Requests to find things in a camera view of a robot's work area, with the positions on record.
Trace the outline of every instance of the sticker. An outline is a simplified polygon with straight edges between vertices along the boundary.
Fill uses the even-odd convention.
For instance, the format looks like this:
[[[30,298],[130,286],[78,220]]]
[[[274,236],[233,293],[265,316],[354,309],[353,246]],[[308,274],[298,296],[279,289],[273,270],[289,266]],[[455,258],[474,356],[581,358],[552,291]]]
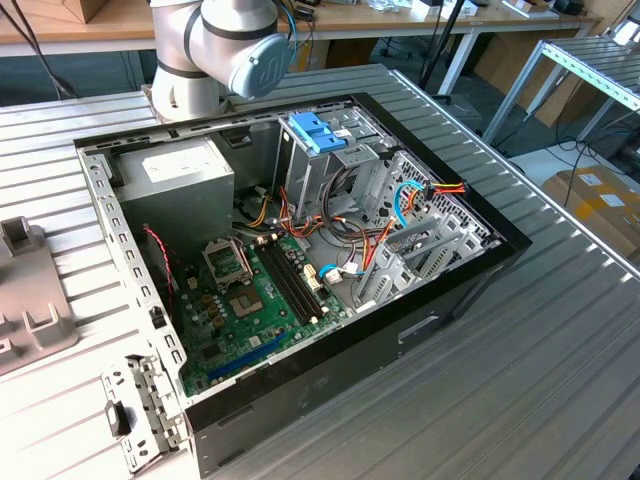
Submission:
[[[578,175],[584,183],[589,185],[590,187],[595,187],[597,185],[603,185],[598,177],[596,177],[593,173],[585,173],[583,175]]]
[[[349,132],[349,130],[347,130],[346,128],[343,128],[340,130],[336,130],[335,132],[333,132],[333,134],[338,138],[344,138],[350,136],[351,132]]]
[[[607,205],[610,207],[624,207],[624,202],[617,195],[600,195]]]
[[[215,158],[204,146],[185,148],[178,152],[147,157],[142,166],[153,183],[165,182],[184,175],[210,170]]]

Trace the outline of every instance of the red wire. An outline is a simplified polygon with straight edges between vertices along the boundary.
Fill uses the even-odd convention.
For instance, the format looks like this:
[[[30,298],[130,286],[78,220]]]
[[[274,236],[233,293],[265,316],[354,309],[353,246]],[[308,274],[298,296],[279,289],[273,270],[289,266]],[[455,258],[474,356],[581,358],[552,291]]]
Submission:
[[[143,227],[142,229],[153,237],[153,239],[158,244],[160,251],[162,252],[162,257],[164,258],[164,266],[165,266],[165,269],[167,270],[167,286],[169,289],[169,310],[171,311],[172,297],[173,297],[173,284],[171,282],[171,277],[172,277],[171,266],[169,265],[169,255],[167,254],[167,249],[164,245],[164,242],[160,240],[160,237],[158,236],[158,234],[156,234],[156,232],[151,230],[149,227]]]

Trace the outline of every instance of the blue drive bay latch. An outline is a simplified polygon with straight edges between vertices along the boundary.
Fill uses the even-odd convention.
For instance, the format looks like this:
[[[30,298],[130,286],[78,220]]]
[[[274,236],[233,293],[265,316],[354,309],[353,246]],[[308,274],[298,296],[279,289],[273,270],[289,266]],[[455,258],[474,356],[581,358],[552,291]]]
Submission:
[[[289,124],[316,153],[326,153],[340,150],[347,146],[347,141],[338,138],[313,112],[296,113],[289,117]]]

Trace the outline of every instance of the ram slot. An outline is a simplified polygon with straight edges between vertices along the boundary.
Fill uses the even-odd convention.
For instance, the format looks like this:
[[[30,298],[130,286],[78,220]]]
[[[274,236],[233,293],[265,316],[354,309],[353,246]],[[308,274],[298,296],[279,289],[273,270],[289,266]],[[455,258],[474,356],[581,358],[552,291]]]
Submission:
[[[279,245],[273,243],[258,247],[256,254],[302,325],[308,325],[313,317],[319,319],[323,316],[320,304]]]

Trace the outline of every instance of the metal bracket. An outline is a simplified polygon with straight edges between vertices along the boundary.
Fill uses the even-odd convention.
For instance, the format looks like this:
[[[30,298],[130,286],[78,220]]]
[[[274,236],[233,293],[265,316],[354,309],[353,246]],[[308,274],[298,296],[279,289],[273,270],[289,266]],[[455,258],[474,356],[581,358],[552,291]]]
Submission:
[[[1,221],[0,375],[77,340],[44,232],[24,217]]]
[[[183,411],[158,357],[127,357],[102,374],[102,385],[111,434],[121,438],[131,473],[188,439]]]

